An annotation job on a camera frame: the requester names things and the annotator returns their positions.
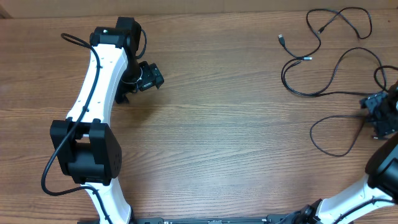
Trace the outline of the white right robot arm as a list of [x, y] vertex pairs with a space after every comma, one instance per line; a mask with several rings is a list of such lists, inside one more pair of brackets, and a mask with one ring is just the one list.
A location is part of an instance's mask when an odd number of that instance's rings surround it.
[[353, 223], [374, 210], [397, 205], [397, 84], [360, 103], [374, 119], [376, 134], [392, 136], [368, 160], [363, 178], [331, 198], [307, 205], [293, 223]]

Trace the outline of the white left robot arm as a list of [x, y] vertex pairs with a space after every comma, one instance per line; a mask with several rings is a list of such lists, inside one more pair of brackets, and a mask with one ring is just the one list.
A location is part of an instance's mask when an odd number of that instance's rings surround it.
[[156, 64], [141, 61], [139, 41], [146, 37], [132, 17], [115, 27], [97, 27], [89, 42], [62, 33], [68, 42], [90, 50], [90, 64], [75, 104], [64, 120], [55, 120], [50, 137], [55, 148], [42, 174], [42, 190], [52, 196], [85, 190], [99, 214], [97, 223], [134, 223], [132, 207], [118, 179], [122, 149], [110, 127], [114, 103], [128, 93], [160, 88]]

